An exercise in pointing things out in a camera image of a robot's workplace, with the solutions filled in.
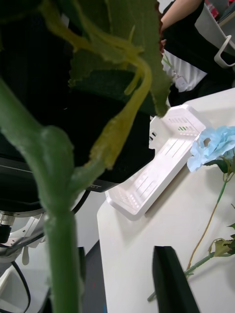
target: white desk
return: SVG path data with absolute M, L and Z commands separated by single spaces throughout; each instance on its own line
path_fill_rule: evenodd
M 190 102 L 217 127 L 235 125 L 235 89 Z M 97 215 L 108 313 L 157 313 L 153 292 L 153 246 L 172 246 L 185 269 L 208 222 L 222 188 L 217 168 L 204 167 L 190 174 L 187 167 L 137 222 L 127 220 L 105 202 Z M 193 264 L 207 255 L 211 242 L 234 233 L 235 179 L 226 187 L 211 226 Z M 202 313 L 234 312 L 235 256 L 216 258 L 189 279 Z

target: white plastic tray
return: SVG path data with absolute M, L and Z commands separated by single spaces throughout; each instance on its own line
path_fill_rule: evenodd
M 186 164 L 193 141 L 209 126 L 210 122 L 189 105 L 170 108 L 162 119 L 154 117 L 149 135 L 154 159 L 127 181 L 108 190 L 108 203 L 128 219 L 138 220 Z

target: black cable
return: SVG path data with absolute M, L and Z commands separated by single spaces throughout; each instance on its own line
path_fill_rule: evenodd
M 90 190 L 86 190 L 82 196 L 82 198 L 80 199 L 79 203 L 76 205 L 76 207 L 73 209 L 73 213 L 76 214 L 80 208 L 83 206 L 84 202 L 86 201 L 86 199 L 88 198 L 88 195 L 90 194 Z
M 24 310 L 23 313 L 26 313 L 26 311 L 28 310 L 29 306 L 30 306 L 30 303 L 31 303 L 31 294 L 30 294 L 30 291 L 29 291 L 29 288 L 28 288 L 28 284 L 24 278 L 24 275 L 23 273 L 21 272 L 21 269 L 19 268 L 19 266 L 17 265 L 17 263 L 15 261 L 12 261 L 11 262 L 12 266 L 15 268 L 16 272 L 18 273 L 22 283 L 23 283 L 23 286 L 25 288 L 25 291 L 27 293 L 27 297 L 28 297 L 28 304 L 27 304 L 27 307 L 26 309 Z M 10 311 L 6 311 L 6 310 L 3 310 L 3 309 L 0 309 L 0 313 L 12 313 Z
M 72 210 L 72 212 L 74 214 L 76 214 L 80 208 L 83 206 L 83 204 L 85 203 L 86 199 L 88 198 L 88 195 L 90 194 L 91 192 L 89 190 L 86 190 L 82 196 L 82 198 L 80 199 L 79 203 L 76 205 L 76 207 Z M 11 247 L 8 247 L 7 251 L 4 252 L 4 254 L 6 256 L 9 256 L 11 255 L 12 253 L 14 253 L 15 251 L 17 251 L 18 249 L 20 248 L 23 248 L 24 246 L 27 246 L 33 242 L 35 242 L 36 240 L 39 240 L 41 239 L 42 237 L 44 236 L 44 232 L 42 232 L 41 234 L 35 236 L 34 238 L 31 238 L 31 239 L 28 239 L 24 242 L 22 242 L 21 244 L 16 244 L 16 245 L 12 245 Z

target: gray floor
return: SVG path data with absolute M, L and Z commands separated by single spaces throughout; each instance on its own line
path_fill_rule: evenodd
M 86 256 L 86 292 L 83 313 L 107 313 L 99 242 Z

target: blue flower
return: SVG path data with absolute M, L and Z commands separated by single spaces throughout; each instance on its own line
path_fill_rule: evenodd
M 191 172 L 198 170 L 203 164 L 216 160 L 220 156 L 232 160 L 235 147 L 235 127 L 221 126 L 216 130 L 207 128 L 199 136 L 198 143 L 192 144 L 192 156 L 188 159 Z

